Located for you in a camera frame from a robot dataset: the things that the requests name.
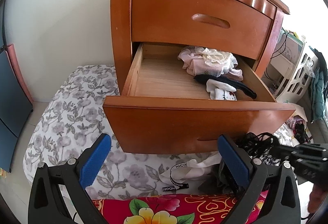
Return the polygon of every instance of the recessed handle cutout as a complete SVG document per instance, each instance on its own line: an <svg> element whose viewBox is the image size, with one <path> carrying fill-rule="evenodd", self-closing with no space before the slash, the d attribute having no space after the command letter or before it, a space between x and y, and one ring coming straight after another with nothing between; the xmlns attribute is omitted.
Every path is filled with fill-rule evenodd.
<svg viewBox="0 0 328 224"><path fill-rule="evenodd" d="M197 21L197 22L215 25L215 26L221 27L223 29L230 28L230 23L228 21L217 18L217 17L209 16L206 14L196 13L191 17L191 19L193 19L194 21Z"/></svg>

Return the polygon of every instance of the closed drawer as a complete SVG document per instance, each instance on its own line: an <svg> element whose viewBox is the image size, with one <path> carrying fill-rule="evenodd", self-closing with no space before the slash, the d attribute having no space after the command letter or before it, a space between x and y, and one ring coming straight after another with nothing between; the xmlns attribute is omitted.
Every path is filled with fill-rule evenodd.
<svg viewBox="0 0 328 224"><path fill-rule="evenodd" d="M263 82L238 58L243 83L255 100L236 92L237 101L210 100L177 60L180 46L142 43L121 96L107 96L107 119L124 152L183 154L216 151L225 133L236 139L247 132L275 132L294 112L276 103Z"/></svg>
<svg viewBox="0 0 328 224"><path fill-rule="evenodd" d="M257 59L271 20L236 0L132 0L134 42L166 42Z"/></svg>

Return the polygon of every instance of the bed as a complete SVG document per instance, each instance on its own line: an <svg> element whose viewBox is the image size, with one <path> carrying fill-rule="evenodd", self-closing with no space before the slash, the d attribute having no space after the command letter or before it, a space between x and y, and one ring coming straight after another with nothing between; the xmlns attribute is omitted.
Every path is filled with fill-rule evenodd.
<svg viewBox="0 0 328 224"><path fill-rule="evenodd" d="M86 189L91 199L126 200L162 194L162 187L167 184L160 181L159 174L177 163L190 159L200 162L216 154L124 153L102 109L106 95L119 95L114 66L79 66L69 75L42 114L27 146L23 168L30 184L40 161L55 166L78 158L103 132L111 136L112 148L96 180ZM281 144L298 144L286 124L275 136ZM197 194L199 185L198 180L192 181L184 193ZM64 186L61 191L69 197Z"/></svg>

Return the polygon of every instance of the silver bolt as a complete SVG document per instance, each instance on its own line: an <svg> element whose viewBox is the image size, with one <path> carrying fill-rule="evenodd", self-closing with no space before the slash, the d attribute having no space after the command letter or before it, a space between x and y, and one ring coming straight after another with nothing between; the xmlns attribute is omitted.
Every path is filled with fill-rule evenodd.
<svg viewBox="0 0 328 224"><path fill-rule="evenodd" d="M69 165L74 165L75 162L76 162L76 159L75 159L75 158L70 158L70 159L67 161L67 163L68 163Z"/></svg>
<svg viewBox="0 0 328 224"><path fill-rule="evenodd" d="M40 161L39 163L38 163L38 168L43 168L44 167L44 162L43 161Z"/></svg>
<svg viewBox="0 0 328 224"><path fill-rule="evenodd" d="M289 169L290 168L290 164L288 162L284 162L284 167Z"/></svg>
<svg viewBox="0 0 328 224"><path fill-rule="evenodd" d="M253 162L254 162L255 165L261 165L262 164L262 161L259 158L253 159Z"/></svg>

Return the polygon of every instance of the yellow flower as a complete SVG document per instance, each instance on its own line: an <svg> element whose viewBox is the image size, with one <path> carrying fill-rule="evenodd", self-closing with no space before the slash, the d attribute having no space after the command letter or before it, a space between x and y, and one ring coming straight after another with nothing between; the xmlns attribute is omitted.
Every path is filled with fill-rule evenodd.
<svg viewBox="0 0 328 224"><path fill-rule="evenodd" d="M150 208L142 207L139 215L127 217L124 224L177 224L175 216L170 216L166 211L154 212Z"/></svg>

